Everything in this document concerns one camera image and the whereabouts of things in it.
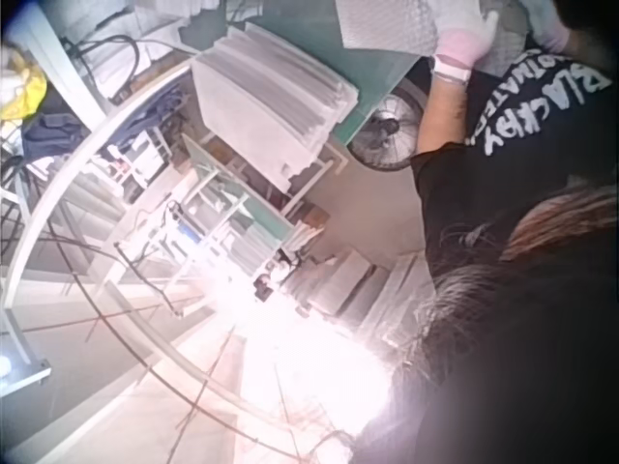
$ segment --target black t-shirt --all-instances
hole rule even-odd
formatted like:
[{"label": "black t-shirt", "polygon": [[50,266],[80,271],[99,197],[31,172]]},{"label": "black t-shirt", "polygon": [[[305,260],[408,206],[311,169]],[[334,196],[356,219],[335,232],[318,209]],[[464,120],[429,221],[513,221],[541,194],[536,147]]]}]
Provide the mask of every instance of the black t-shirt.
[{"label": "black t-shirt", "polygon": [[411,162],[432,276],[496,260],[530,208],[571,179],[614,182],[616,112],[616,85],[601,72],[539,49],[523,53],[465,145]]}]

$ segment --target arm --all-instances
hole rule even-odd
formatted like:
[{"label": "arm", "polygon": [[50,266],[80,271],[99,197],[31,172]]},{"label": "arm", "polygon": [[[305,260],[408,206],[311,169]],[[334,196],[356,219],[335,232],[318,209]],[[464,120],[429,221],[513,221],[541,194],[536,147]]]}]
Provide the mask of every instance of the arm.
[{"label": "arm", "polygon": [[[430,0],[438,32],[435,55],[452,67],[470,71],[490,49],[498,14],[482,17],[480,0]],[[420,127],[418,153],[438,150],[449,142],[464,142],[466,82],[432,77]]]},{"label": "arm", "polygon": [[464,142],[466,86],[449,82],[436,74],[419,130],[419,153],[433,152],[449,142]]}]

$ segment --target dark hair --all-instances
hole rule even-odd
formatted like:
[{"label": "dark hair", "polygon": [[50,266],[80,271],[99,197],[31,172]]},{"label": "dark hair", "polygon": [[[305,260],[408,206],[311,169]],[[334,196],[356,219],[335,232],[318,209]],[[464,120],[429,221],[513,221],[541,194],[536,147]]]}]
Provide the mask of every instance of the dark hair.
[{"label": "dark hair", "polygon": [[[527,353],[532,364],[535,364],[535,359],[540,357],[539,351],[546,349],[539,348],[545,347],[545,343],[554,343],[552,347],[568,352],[579,349],[575,345],[578,345],[580,341],[573,342],[572,340],[582,340],[581,352],[576,351],[579,354],[573,356],[575,366],[568,367],[570,371],[569,389],[571,389],[570,392],[577,392],[573,394],[573,397],[578,398],[578,401],[557,403],[552,410],[554,413],[542,415],[540,423],[545,424],[544,431],[549,437],[545,443],[547,449],[544,449],[543,453],[550,452],[554,455],[557,442],[553,442],[553,437],[559,442],[562,440],[557,437],[575,434],[574,430],[579,428],[578,423],[582,421],[577,419],[581,417],[580,415],[588,414],[592,409],[599,409],[600,414],[604,413],[604,408],[591,406],[590,400],[597,401],[603,395],[600,391],[598,391],[599,397],[595,392],[592,394],[592,390],[596,389],[597,385],[594,387],[593,384],[587,383],[588,380],[585,378],[595,378],[595,381],[599,381],[601,376],[612,377],[617,374],[616,369],[608,370],[608,364],[604,364],[611,363],[613,367],[619,366],[619,360],[616,359],[617,350],[608,346],[613,336],[603,334],[608,326],[614,331],[618,328],[617,325],[612,324],[612,321],[617,322],[616,314],[619,312],[617,311],[616,274],[618,259],[617,187],[614,185],[603,188],[584,188],[569,195],[559,195],[559,198],[560,201],[552,203],[541,213],[527,218],[516,228],[498,262],[466,266],[445,275],[437,282],[435,297],[421,308],[420,312],[427,314],[428,318],[412,346],[408,366],[398,371],[397,388],[392,397],[392,404],[388,405],[382,416],[371,423],[359,437],[354,448],[352,463],[424,462],[423,458],[419,458],[419,450],[415,446],[419,440],[417,436],[421,421],[419,416],[424,410],[419,406],[420,399],[416,396],[420,392],[428,392],[422,403],[431,403],[431,399],[438,395],[438,392],[446,389],[445,384],[460,382],[453,380],[455,377],[458,378],[454,375],[458,366],[468,365],[471,363],[470,360],[475,360],[480,356],[485,357],[488,352],[490,356],[494,356],[492,353],[494,350],[498,357],[498,353],[504,347],[501,348],[500,344],[503,335],[497,336],[497,334],[512,334],[510,335],[512,342],[507,350],[508,356],[499,364],[496,360],[486,364],[482,363],[484,367],[480,368],[478,373],[481,372],[481,378],[485,380],[481,385],[487,378],[492,379],[487,380],[488,382],[496,381],[497,385],[501,385],[496,379],[515,375],[509,372],[508,368],[501,371],[500,367],[501,363],[509,365],[511,356],[515,358],[520,356],[524,359],[523,363],[528,363],[521,346],[515,348],[521,344],[523,339],[526,343],[530,342],[531,351]],[[612,316],[614,319],[609,319],[608,314],[615,314]],[[597,355],[589,355],[586,346],[592,346],[591,350]],[[576,359],[578,356],[582,356],[585,361],[579,362]],[[612,357],[614,361],[609,362],[606,357]],[[545,366],[543,370],[547,371],[547,375],[546,377],[540,376],[540,378],[545,378],[545,382],[540,381],[538,390],[554,392],[557,395],[558,392],[568,389],[559,385],[560,379],[565,378],[567,374],[565,374],[566,370],[559,365],[556,366],[556,372],[554,372],[553,363],[555,361],[540,364]],[[538,375],[534,367],[531,369],[533,370],[525,369],[524,375],[530,377]],[[589,372],[587,369],[591,369],[594,374],[583,374],[585,371]],[[420,382],[424,382],[426,386],[420,387]],[[453,403],[471,402],[473,398],[472,402],[477,404],[478,409],[489,408],[491,410],[485,411],[484,414],[494,414],[494,409],[500,410],[504,403],[514,402],[513,396],[521,395],[518,388],[505,392],[506,395],[511,395],[509,399],[504,398],[496,403],[492,403],[489,398],[478,397],[483,396],[483,393],[472,396],[466,396],[463,393],[462,398],[453,400]],[[449,389],[452,392],[447,394],[447,402],[450,396],[453,399],[458,395],[459,387],[454,388],[452,385]],[[489,396],[492,396],[497,389],[495,387]],[[445,403],[446,394],[444,392],[441,394],[443,397],[440,401]],[[408,403],[414,403],[416,406],[411,408]],[[566,404],[569,405],[567,409],[574,409],[575,412],[573,416],[565,413],[567,419],[560,422],[559,418],[563,413],[559,414],[556,411],[566,409]],[[483,462],[483,460],[478,460],[480,452],[485,453],[486,457],[502,459],[502,462],[517,462],[517,453],[503,459],[505,456],[500,454],[502,451],[496,450],[496,447],[500,447],[498,444],[508,443],[513,436],[518,436],[524,449],[534,448],[532,445],[525,444],[538,444],[536,440],[539,437],[536,438],[533,431],[531,435],[527,435],[521,429],[511,428],[513,418],[507,414],[500,416],[496,412],[499,416],[491,416],[491,420],[487,422],[476,421],[478,419],[476,414],[480,414],[479,411],[472,414],[470,411],[454,412],[454,423],[457,422],[458,417],[461,420],[460,425],[469,423],[470,419],[470,426],[462,425],[461,428],[457,428],[456,425],[448,424],[445,429],[449,429],[450,432],[445,432],[445,435],[451,434],[455,437],[462,434],[465,436],[469,433],[467,428],[475,429],[477,426],[484,429],[488,427],[488,424],[491,424],[491,433],[494,434],[499,434],[496,429],[505,428],[501,432],[503,434],[500,437],[496,435],[492,439],[489,438],[491,434],[488,433],[487,438],[484,439],[487,441],[478,444],[479,447],[472,455],[454,456],[443,453],[442,456],[448,456],[444,457],[443,462],[450,462],[450,459],[454,459],[454,462],[457,460],[459,463]],[[601,427],[611,425],[605,425],[603,420],[598,420],[593,424],[587,423],[587,426],[589,429],[586,432],[578,433],[593,434],[599,432]],[[443,430],[443,428],[437,427],[433,433],[426,432],[426,443],[433,442],[433,445],[424,446],[424,441],[422,441],[421,448],[426,448],[426,450],[440,448],[441,437],[434,436],[427,439],[428,434],[437,435],[436,430]],[[448,437],[442,438],[445,439],[445,447],[449,448],[451,445],[448,445],[450,443]],[[583,435],[580,440],[574,440],[573,444],[568,440],[565,444],[566,449],[570,445],[583,450],[583,447],[591,445],[588,438]],[[492,451],[494,454],[490,451],[488,451],[489,454],[486,453],[485,447],[489,450],[495,447]],[[566,455],[575,459],[577,452],[574,455],[568,452]]]},{"label": "dark hair", "polygon": [[570,29],[594,32],[617,51],[617,2],[612,0],[554,0],[563,23]]}]

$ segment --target stack of white panels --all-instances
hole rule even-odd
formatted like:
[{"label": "stack of white panels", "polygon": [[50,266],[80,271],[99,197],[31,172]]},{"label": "stack of white panels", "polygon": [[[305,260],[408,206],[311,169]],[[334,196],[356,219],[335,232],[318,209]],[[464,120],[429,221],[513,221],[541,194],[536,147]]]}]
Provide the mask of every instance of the stack of white panels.
[{"label": "stack of white panels", "polygon": [[280,37],[247,24],[196,58],[193,81],[207,128],[281,191],[318,157],[358,91]]}]

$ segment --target bright light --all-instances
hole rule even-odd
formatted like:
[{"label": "bright light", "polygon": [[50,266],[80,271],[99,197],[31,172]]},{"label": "bright light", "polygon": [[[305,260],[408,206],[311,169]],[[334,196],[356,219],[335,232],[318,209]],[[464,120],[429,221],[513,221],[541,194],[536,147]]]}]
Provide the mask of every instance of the bright light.
[{"label": "bright light", "polygon": [[275,363],[287,401],[309,407],[317,400],[336,428],[360,433],[388,398],[388,368],[320,317],[302,319],[277,292],[259,309],[249,333],[256,366],[246,360],[244,394],[268,409],[260,396],[275,392],[279,403],[277,384],[266,374]]},{"label": "bright light", "polygon": [[0,356],[0,378],[9,375],[12,369],[11,360],[6,356]]}]

